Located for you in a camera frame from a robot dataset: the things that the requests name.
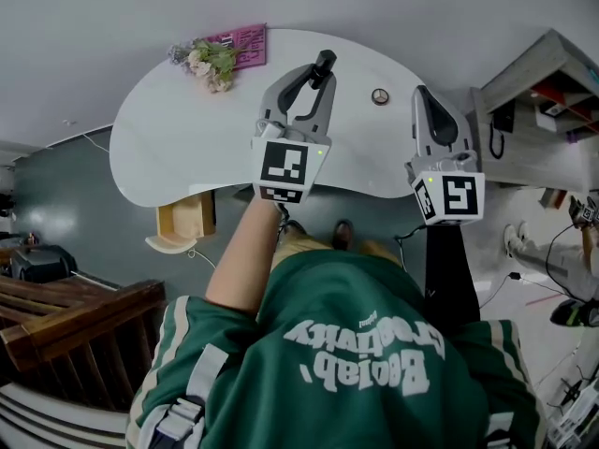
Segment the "dark green floor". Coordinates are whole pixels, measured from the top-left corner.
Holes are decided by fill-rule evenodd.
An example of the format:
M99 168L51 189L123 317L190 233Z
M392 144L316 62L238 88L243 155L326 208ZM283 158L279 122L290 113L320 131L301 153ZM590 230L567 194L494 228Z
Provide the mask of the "dark green floor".
M108 148L110 133L93 139ZM15 178L17 221L13 229L33 231L44 242L59 244L77 259L82 271L118 284L145 279L164 280L168 298L203 295L212 268L201 258L161 254L145 243L156 234L155 210L130 203L117 189L109 156L88 140L78 138L53 150L17 162ZM196 249L214 263L241 218L246 202L217 194L217 233ZM381 199L320 187L291 216L316 237L328 238L334 224L349 218L357 240L377 239L396 254L391 237L420 225L416 200ZM406 241L406 266L422 286L425 238Z

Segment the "table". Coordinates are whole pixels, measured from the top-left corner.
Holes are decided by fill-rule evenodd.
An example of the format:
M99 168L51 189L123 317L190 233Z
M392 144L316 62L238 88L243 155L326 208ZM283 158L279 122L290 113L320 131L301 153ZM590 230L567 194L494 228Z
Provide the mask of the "table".
M411 97L422 81L385 55L342 38L268 32L267 64L237 72L229 92L210 94L168 61L136 85L110 138L110 169L127 199L159 207L251 182L250 140L264 91L325 49L337 54L337 91L329 125L332 147L315 183L383 198L412 193L403 164L416 150ZM389 93L385 106L372 102L376 88ZM290 117L306 113L315 93L304 87Z

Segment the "pink book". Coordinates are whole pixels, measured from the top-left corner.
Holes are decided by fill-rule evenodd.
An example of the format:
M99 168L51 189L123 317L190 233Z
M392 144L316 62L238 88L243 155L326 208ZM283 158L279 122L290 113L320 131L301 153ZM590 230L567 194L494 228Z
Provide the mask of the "pink book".
M266 63L266 24L246 26L206 37L211 43L220 43L224 47L248 49L237 55L236 70L259 66Z

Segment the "green t-shirt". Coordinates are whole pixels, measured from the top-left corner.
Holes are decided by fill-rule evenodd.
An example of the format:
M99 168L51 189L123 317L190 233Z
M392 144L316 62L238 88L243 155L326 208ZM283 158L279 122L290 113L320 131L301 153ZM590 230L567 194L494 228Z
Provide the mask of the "green t-shirt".
M447 275L451 284L451 275ZM270 275L256 320L197 297L171 303L127 441L150 411L185 394L206 344L229 354L206 404L202 448L485 447L493 414L541 447L543 411L516 327L479 322L443 336L397 265L299 253Z

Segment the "forearm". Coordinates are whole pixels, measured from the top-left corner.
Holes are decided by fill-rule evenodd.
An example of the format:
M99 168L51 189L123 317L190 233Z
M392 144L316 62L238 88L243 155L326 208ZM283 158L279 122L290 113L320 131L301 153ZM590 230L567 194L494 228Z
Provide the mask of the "forearm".
M257 313L270 275L281 214L254 197L212 274L206 299Z
M591 229L587 226L582 228L582 252L584 254L584 265L591 271L592 236Z

